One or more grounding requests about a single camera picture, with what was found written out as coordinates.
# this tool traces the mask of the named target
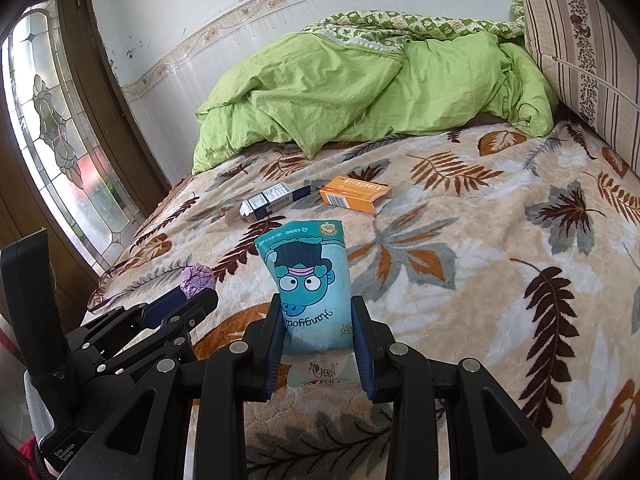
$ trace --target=cardboard box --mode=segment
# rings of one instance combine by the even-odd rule
[[[391,188],[386,184],[337,176],[320,189],[320,196],[325,204],[377,215],[391,202]]]
[[[282,209],[296,200],[300,200],[309,195],[310,186],[303,186],[299,189],[291,190],[284,182],[279,182],[269,189],[252,196],[241,204],[231,208],[225,214],[225,222],[231,222],[241,218],[245,222],[257,222],[269,216],[274,211]]]

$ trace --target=door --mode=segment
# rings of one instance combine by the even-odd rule
[[[33,0],[0,64],[2,241],[49,229],[67,330],[168,190],[105,67],[88,1]]]

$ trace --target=blue snack bag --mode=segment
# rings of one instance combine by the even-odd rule
[[[289,222],[255,241],[276,282],[287,329],[283,354],[353,347],[351,280],[342,222]]]

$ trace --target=orange medicine box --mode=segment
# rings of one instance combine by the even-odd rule
[[[385,184],[337,176],[320,189],[320,196],[326,204],[376,215],[391,202],[391,188]]]

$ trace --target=red fabric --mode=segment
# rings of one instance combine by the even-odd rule
[[[17,351],[14,342],[11,341],[2,330],[0,330],[0,345],[4,346],[12,354],[15,354]]]
[[[36,438],[32,436],[27,442],[22,444],[20,449],[18,450],[29,460],[35,462],[36,461]],[[41,480],[40,475],[38,475],[32,468],[27,465],[22,464],[22,466],[26,469],[27,473],[33,480]]]

